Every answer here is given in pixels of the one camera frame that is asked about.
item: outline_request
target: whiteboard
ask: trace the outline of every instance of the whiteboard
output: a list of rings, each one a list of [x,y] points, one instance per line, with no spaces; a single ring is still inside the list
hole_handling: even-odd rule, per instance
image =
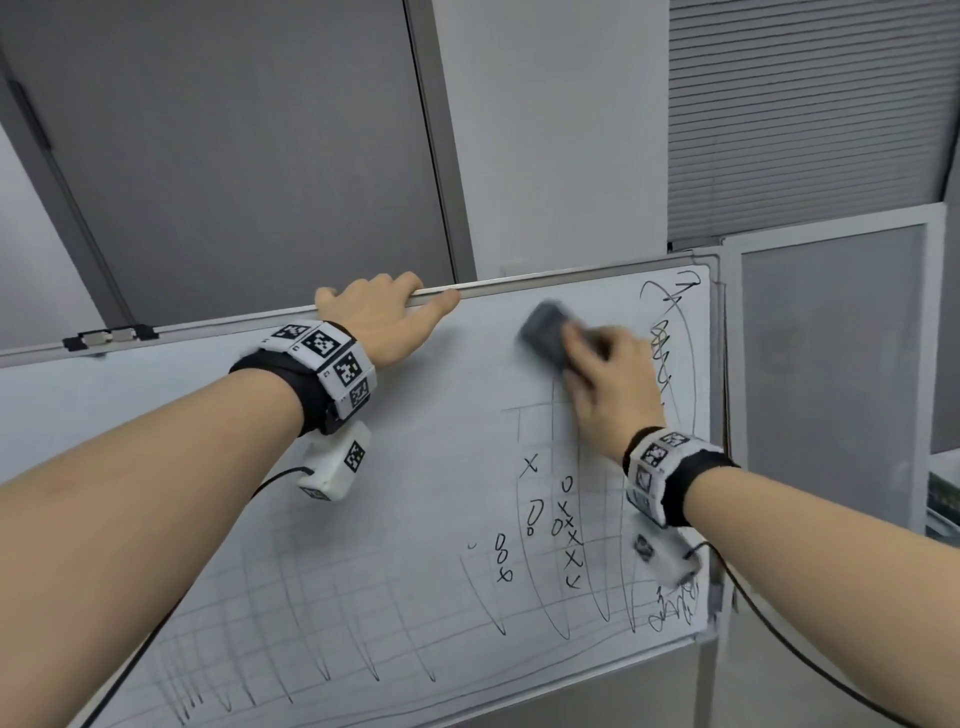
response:
[[[533,284],[464,299],[382,373],[347,499],[281,480],[247,507],[98,726],[452,722],[707,628],[706,570],[659,590],[622,472],[578,444],[515,335],[544,298],[658,332],[667,419],[709,439],[709,267]],[[207,384],[263,335],[0,370],[0,478]]]

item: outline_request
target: forearm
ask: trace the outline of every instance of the forearm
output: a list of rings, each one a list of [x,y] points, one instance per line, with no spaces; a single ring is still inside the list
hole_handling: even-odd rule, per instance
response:
[[[301,424],[293,391],[247,370],[0,487],[10,725],[63,725],[82,707],[189,588]]]
[[[960,552],[732,468],[698,477],[684,512],[873,697],[930,728],[957,724]]]

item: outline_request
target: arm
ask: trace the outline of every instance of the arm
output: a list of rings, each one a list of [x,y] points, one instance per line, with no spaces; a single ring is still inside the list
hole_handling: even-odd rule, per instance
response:
[[[610,329],[599,359],[574,329],[567,383],[585,436],[621,462],[633,435],[664,425],[648,342]],[[929,728],[955,726],[960,551],[735,468],[701,474],[686,518],[863,690]]]
[[[404,316],[421,287],[317,292],[373,364],[415,350],[459,301]],[[62,726],[131,654],[227,536],[302,427],[279,377],[244,370],[85,442],[0,487],[0,705],[14,728]]]

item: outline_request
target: left hand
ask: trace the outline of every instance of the left hand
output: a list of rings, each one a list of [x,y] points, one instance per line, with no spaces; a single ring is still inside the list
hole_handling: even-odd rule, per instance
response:
[[[343,326],[363,345],[373,366],[382,369],[415,352],[460,302],[460,291],[449,289],[407,314],[407,299],[422,287],[413,273],[396,280],[381,273],[373,280],[355,280],[339,296],[332,288],[318,288],[314,303],[319,318]]]

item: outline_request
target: wristband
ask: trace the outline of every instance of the wristband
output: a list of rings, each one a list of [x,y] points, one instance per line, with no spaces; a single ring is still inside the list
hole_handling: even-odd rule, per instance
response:
[[[627,500],[661,528],[687,526],[684,498],[701,473],[737,466],[713,443],[666,427],[635,435],[624,455]]]
[[[376,369],[360,342],[328,321],[294,321],[278,328],[230,371],[250,368],[273,372],[293,388],[303,407],[300,435],[314,429],[333,434],[376,387]]]

